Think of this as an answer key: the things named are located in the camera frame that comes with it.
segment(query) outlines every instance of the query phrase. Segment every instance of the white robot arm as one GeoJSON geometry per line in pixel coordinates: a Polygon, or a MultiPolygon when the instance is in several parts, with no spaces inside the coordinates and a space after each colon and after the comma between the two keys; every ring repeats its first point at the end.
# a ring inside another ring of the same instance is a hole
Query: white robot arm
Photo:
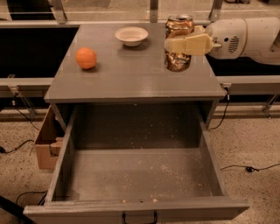
{"type": "Polygon", "coordinates": [[[167,38],[164,46],[172,53],[208,53],[220,60],[250,57],[258,63],[280,65],[280,20],[220,19],[206,29],[196,26],[191,35],[167,38]]]}

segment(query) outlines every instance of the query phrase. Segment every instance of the can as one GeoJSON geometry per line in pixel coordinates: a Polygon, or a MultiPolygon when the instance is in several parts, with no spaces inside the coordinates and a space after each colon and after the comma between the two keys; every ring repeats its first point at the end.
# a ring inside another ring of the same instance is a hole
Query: can
{"type": "MultiPolygon", "coordinates": [[[[173,39],[194,31],[193,17],[189,15],[169,16],[165,24],[165,38],[173,39]]],[[[190,66],[191,55],[165,50],[165,67],[173,72],[181,72],[190,66]]]]}

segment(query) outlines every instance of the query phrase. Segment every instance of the orange ball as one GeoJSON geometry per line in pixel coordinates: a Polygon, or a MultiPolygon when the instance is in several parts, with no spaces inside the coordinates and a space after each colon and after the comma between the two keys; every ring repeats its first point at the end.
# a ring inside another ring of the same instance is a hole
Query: orange ball
{"type": "Polygon", "coordinates": [[[92,49],[82,47],[76,52],[76,61],[81,68],[92,68],[96,64],[96,54],[92,49]]]}

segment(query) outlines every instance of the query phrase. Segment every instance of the speckled floor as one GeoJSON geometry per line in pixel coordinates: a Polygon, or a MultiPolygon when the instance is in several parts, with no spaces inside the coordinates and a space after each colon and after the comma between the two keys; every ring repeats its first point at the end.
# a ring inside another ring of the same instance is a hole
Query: speckled floor
{"type": "MultiPolygon", "coordinates": [[[[211,127],[219,123],[223,109],[224,106],[218,107],[211,127]]],[[[34,121],[36,127],[40,127],[45,112],[39,111],[34,121]]],[[[263,168],[280,163],[280,108],[273,107],[271,114],[273,119],[267,119],[260,107],[229,106],[223,124],[209,131],[220,168],[228,165],[263,168]]],[[[6,150],[27,139],[34,140],[37,134],[16,110],[0,113],[0,146],[6,150]]],[[[250,208],[234,220],[192,223],[280,223],[280,166],[252,173],[234,167],[222,171],[222,176],[231,198],[247,199],[250,208]]],[[[38,168],[32,143],[9,155],[0,154],[0,195],[11,201],[16,202],[21,193],[47,190],[51,178],[51,171],[38,168]]],[[[36,205],[40,198],[41,194],[28,194],[22,196],[18,204],[36,205]]],[[[0,209],[0,223],[17,224],[18,220],[0,209]]]]}

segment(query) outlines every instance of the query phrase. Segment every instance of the gray tabletop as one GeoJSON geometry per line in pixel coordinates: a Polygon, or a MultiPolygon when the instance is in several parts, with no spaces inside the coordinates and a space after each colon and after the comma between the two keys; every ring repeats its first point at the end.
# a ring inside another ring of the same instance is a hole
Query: gray tabletop
{"type": "Polygon", "coordinates": [[[165,68],[165,24],[82,24],[50,86],[50,103],[212,100],[224,97],[205,56],[192,56],[184,72],[165,68]],[[149,37],[127,47],[115,37],[126,26],[143,27],[149,37]],[[92,48],[97,64],[81,69],[75,53],[92,48]]]}

